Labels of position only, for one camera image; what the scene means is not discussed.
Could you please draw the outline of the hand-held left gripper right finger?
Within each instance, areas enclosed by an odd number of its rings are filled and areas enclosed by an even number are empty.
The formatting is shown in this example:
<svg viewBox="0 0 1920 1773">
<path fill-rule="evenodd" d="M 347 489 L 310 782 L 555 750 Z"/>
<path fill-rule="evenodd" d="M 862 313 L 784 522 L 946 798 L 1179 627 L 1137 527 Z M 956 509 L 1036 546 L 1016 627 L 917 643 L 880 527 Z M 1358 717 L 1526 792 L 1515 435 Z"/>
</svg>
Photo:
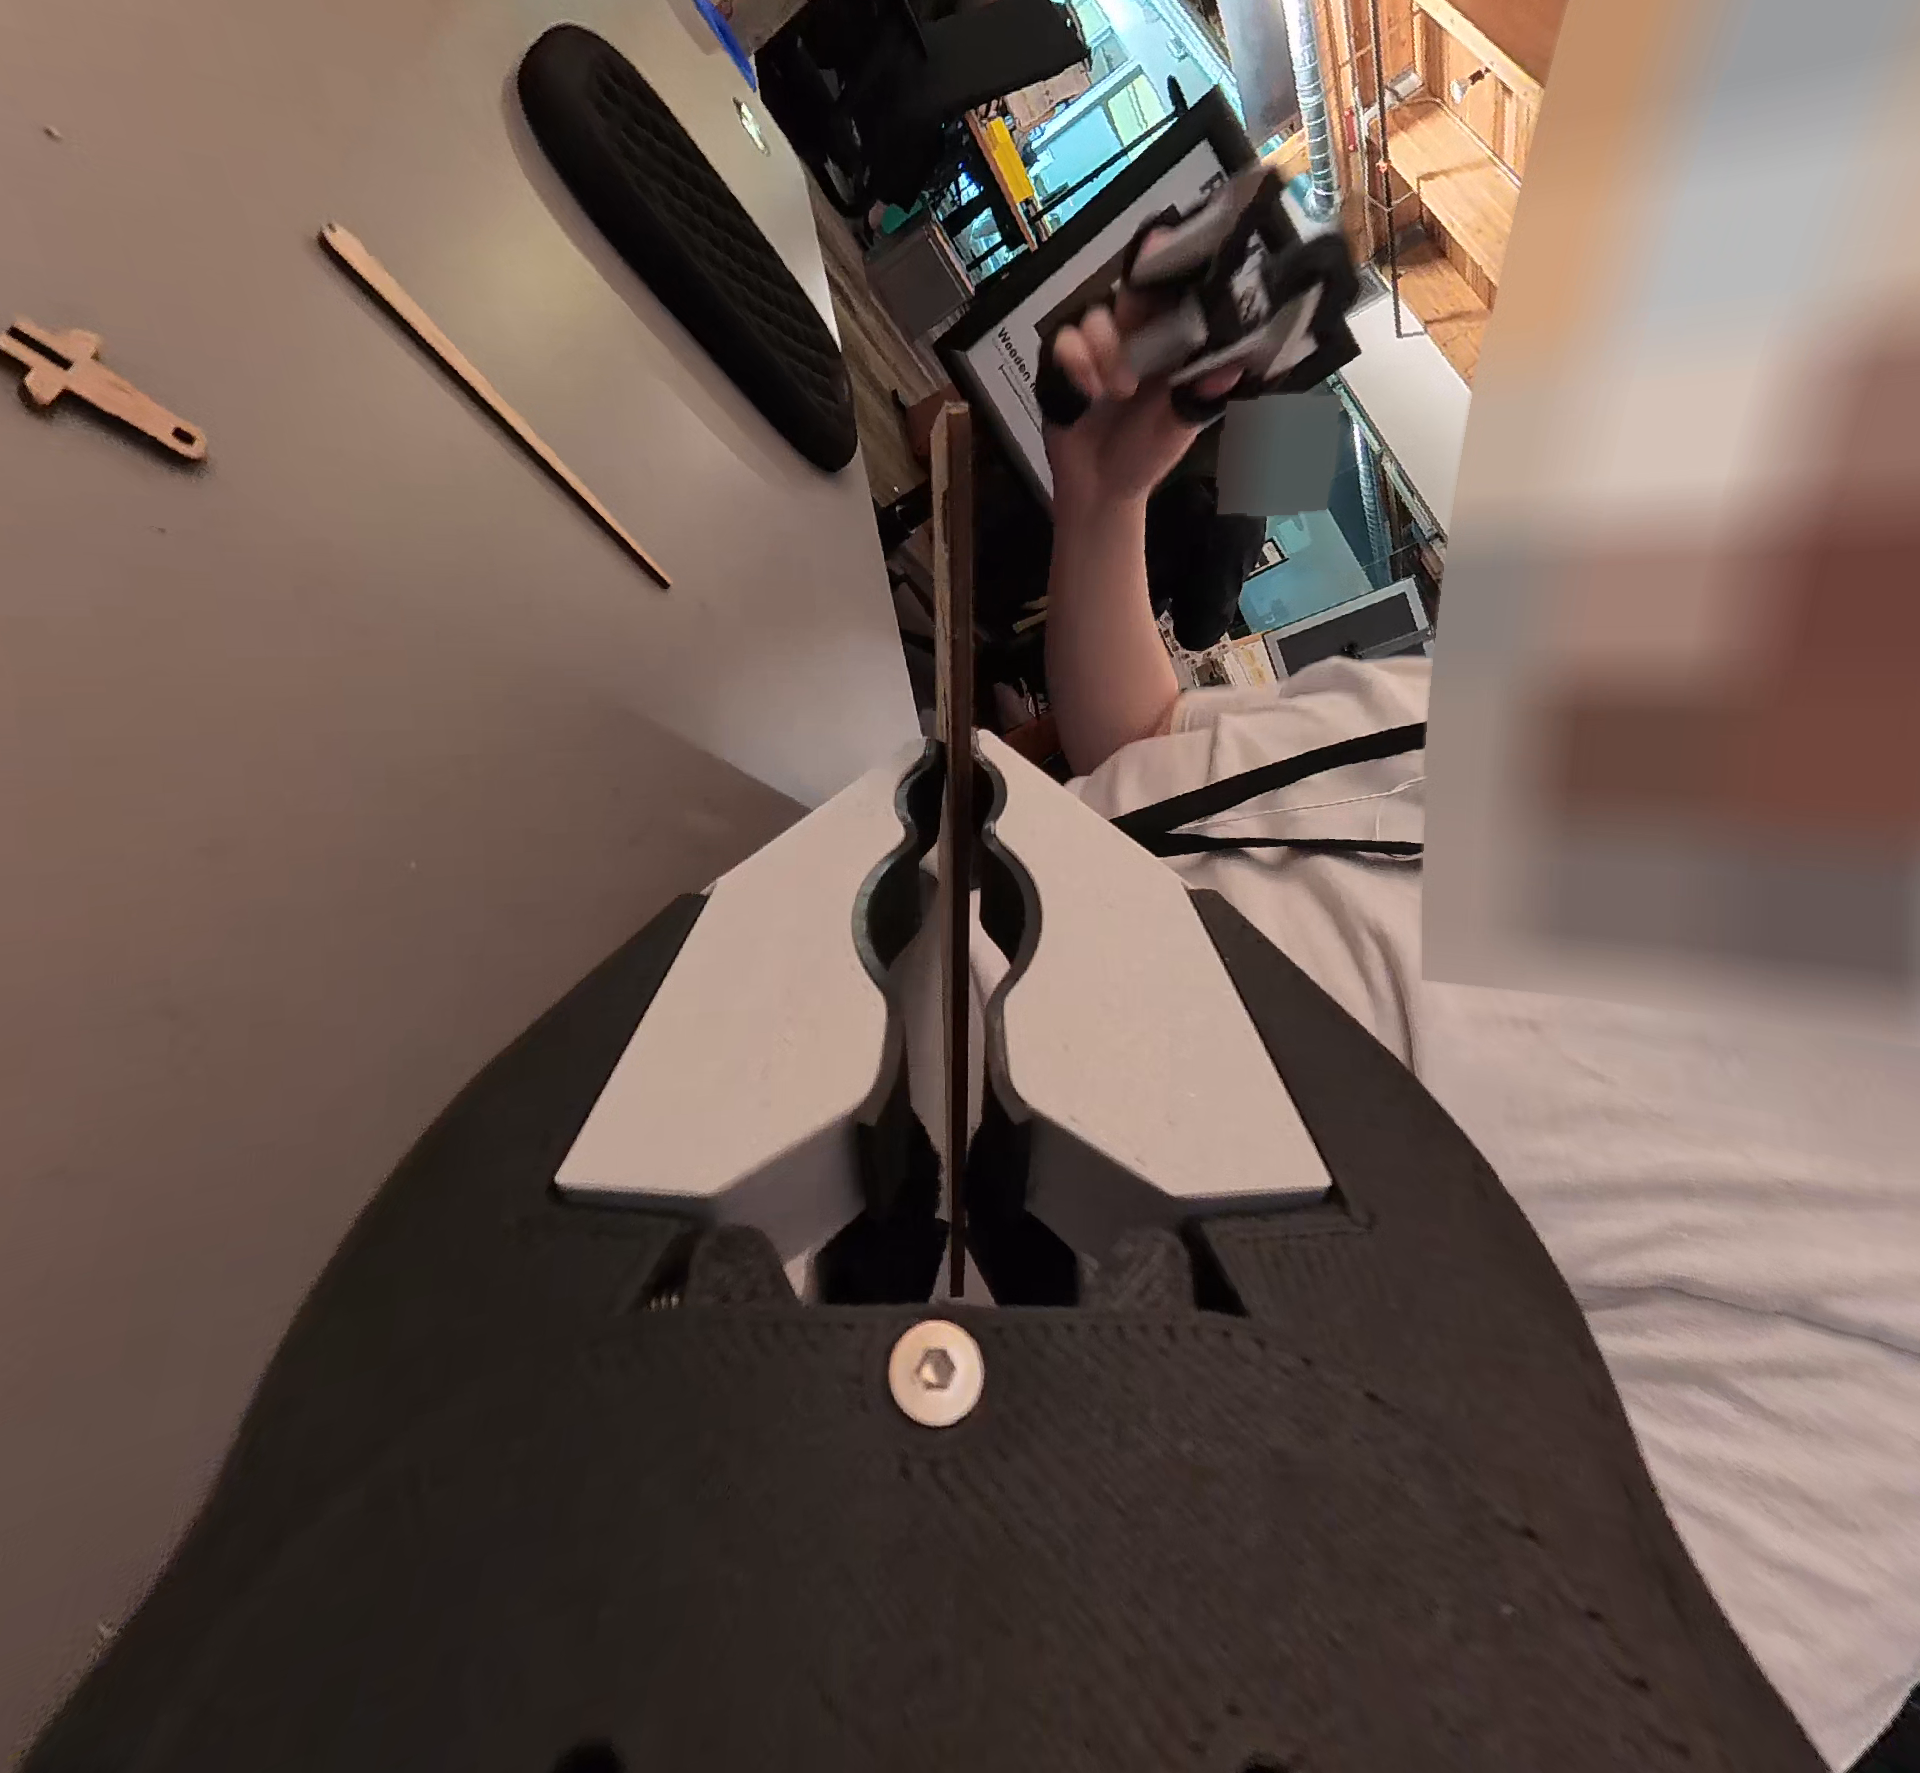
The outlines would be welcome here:
<svg viewBox="0 0 1920 1773">
<path fill-rule="evenodd" d="M 981 935 L 986 1096 L 1026 1137 L 1027 1209 L 1083 1257 L 1140 1227 L 1321 1209 L 1323 1162 L 1190 890 L 991 732 Z"/>
</svg>

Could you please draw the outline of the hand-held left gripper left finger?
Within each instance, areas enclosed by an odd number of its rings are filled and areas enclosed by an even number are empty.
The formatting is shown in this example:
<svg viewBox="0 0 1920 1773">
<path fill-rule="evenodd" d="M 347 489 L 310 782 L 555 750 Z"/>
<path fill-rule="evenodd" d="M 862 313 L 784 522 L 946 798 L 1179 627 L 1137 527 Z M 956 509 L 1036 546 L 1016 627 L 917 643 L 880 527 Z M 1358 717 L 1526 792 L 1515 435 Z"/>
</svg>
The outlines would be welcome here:
<svg viewBox="0 0 1920 1773">
<path fill-rule="evenodd" d="M 946 758 L 908 744 L 710 885 L 564 1156 L 568 1204 L 745 1226 L 804 1263 L 940 1014 Z"/>
</svg>

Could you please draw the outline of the wooden model panel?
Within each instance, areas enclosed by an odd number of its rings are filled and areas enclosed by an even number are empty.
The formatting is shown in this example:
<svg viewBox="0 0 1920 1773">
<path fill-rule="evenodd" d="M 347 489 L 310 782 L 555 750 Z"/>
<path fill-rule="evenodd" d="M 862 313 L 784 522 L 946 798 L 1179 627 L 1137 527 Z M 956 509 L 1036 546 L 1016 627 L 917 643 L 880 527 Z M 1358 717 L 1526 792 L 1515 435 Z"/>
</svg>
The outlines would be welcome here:
<svg viewBox="0 0 1920 1773">
<path fill-rule="evenodd" d="M 930 431 L 936 721 L 944 761 L 940 860 L 940 1144 L 947 1185 L 947 1299 L 966 1292 L 965 1173 L 973 1136 L 973 431 L 947 401 Z"/>
</svg>

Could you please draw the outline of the person's right forearm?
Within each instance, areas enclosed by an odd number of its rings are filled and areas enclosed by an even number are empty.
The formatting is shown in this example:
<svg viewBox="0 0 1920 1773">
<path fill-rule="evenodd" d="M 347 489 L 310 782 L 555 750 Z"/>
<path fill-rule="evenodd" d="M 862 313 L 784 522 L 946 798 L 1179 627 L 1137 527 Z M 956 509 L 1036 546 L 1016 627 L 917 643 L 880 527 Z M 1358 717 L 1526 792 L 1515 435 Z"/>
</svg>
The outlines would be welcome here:
<svg viewBox="0 0 1920 1773">
<path fill-rule="evenodd" d="M 1169 732 L 1179 681 L 1149 598 L 1145 497 L 1053 468 L 1043 672 L 1072 777 Z"/>
</svg>

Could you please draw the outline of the cross-shaped wooden model piece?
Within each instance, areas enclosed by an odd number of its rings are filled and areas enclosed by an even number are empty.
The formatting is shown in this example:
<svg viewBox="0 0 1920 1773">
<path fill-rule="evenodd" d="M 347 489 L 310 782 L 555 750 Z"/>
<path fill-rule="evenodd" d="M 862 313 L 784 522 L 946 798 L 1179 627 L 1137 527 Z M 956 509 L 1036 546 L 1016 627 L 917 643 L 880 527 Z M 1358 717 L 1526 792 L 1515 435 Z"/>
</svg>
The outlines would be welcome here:
<svg viewBox="0 0 1920 1773">
<path fill-rule="evenodd" d="M 14 319 L 3 332 L 3 354 L 18 367 L 23 402 L 37 410 L 52 412 L 72 401 L 183 463 L 204 463 L 204 431 L 108 367 L 101 336 L 82 327 L 52 329 Z"/>
</svg>

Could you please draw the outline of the person's right hand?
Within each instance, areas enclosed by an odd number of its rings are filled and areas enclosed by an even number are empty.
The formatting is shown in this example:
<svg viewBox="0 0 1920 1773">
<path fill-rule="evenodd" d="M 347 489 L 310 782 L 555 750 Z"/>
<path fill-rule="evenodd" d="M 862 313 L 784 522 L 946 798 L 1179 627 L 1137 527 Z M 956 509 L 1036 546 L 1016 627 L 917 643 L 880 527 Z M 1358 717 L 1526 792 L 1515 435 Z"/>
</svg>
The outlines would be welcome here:
<svg viewBox="0 0 1920 1773">
<path fill-rule="evenodd" d="M 1173 472 L 1198 433 L 1202 418 L 1180 412 L 1166 379 L 1144 379 L 1127 342 L 1165 317 L 1165 305 L 1130 289 L 1097 303 L 1079 321 L 1063 321 L 1043 343 L 1043 382 L 1079 415 L 1043 418 L 1043 449 L 1059 526 L 1120 506 L 1136 506 Z"/>
</svg>

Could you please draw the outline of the black framed tag sign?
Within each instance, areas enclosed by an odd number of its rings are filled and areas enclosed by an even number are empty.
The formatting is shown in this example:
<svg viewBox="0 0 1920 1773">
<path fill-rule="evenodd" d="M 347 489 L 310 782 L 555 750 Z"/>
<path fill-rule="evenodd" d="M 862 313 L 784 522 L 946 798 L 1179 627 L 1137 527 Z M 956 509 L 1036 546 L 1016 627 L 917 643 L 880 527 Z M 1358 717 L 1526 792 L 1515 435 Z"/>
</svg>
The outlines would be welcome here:
<svg viewBox="0 0 1920 1773">
<path fill-rule="evenodd" d="M 1051 501 L 1043 418 L 1071 424 L 1079 415 L 1043 382 L 1050 332 L 1102 301 L 1120 255 L 1147 218 L 1190 206 L 1246 166 L 1281 177 L 1255 152 L 1226 99 L 1204 97 L 1154 132 L 1040 250 L 994 276 L 941 336 L 937 354 L 947 376 L 1043 502 Z"/>
</svg>

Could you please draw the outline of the grey framed screen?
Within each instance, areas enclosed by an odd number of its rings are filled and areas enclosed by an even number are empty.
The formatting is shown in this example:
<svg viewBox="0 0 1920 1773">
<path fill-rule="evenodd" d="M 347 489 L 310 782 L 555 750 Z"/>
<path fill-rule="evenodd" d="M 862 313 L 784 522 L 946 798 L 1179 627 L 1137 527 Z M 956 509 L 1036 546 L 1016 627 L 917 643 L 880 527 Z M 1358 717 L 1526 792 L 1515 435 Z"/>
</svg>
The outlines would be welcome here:
<svg viewBox="0 0 1920 1773">
<path fill-rule="evenodd" d="M 1398 581 L 1261 635 L 1278 677 L 1328 661 L 1383 661 L 1424 653 L 1432 621 L 1420 587 Z"/>
</svg>

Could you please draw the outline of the black padded wrist rest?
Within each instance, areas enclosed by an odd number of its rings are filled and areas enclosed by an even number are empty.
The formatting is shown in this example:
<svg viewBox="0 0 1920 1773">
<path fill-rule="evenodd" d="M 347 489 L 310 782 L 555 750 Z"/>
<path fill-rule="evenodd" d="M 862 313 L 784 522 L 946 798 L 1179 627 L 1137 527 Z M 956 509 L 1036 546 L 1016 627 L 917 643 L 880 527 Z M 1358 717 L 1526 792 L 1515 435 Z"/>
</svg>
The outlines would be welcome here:
<svg viewBox="0 0 1920 1773">
<path fill-rule="evenodd" d="M 852 463 L 842 348 L 641 71 L 600 34 L 560 24 L 522 56 L 517 99 L 571 200 L 734 388 L 806 463 Z"/>
</svg>

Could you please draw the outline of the long tapered wooden stick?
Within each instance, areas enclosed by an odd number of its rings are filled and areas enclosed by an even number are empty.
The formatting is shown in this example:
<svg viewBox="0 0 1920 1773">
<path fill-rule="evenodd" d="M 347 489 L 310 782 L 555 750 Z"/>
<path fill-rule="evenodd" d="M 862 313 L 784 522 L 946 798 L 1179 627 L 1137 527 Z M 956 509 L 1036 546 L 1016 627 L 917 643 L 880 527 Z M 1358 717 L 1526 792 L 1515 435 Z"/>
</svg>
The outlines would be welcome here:
<svg viewBox="0 0 1920 1773">
<path fill-rule="evenodd" d="M 542 472 L 633 560 L 659 590 L 672 590 L 669 575 L 658 558 L 618 522 L 618 518 L 571 472 L 560 454 L 492 386 L 464 349 L 377 259 L 349 227 L 324 222 L 316 233 L 323 251 L 422 349 L 445 376 L 471 401 Z"/>
</svg>

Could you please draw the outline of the grey metal air duct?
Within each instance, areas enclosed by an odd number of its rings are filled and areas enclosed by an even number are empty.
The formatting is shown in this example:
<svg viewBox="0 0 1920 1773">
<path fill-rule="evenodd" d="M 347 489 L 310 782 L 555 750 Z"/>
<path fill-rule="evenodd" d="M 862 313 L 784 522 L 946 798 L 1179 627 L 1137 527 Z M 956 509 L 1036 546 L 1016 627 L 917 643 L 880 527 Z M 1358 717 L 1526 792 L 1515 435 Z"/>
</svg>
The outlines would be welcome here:
<svg viewBox="0 0 1920 1773">
<path fill-rule="evenodd" d="M 1305 174 L 1296 204 L 1312 225 L 1332 227 L 1342 202 L 1323 48 L 1313 0 L 1215 0 L 1226 32 L 1236 102 L 1253 145 L 1301 138 Z"/>
</svg>

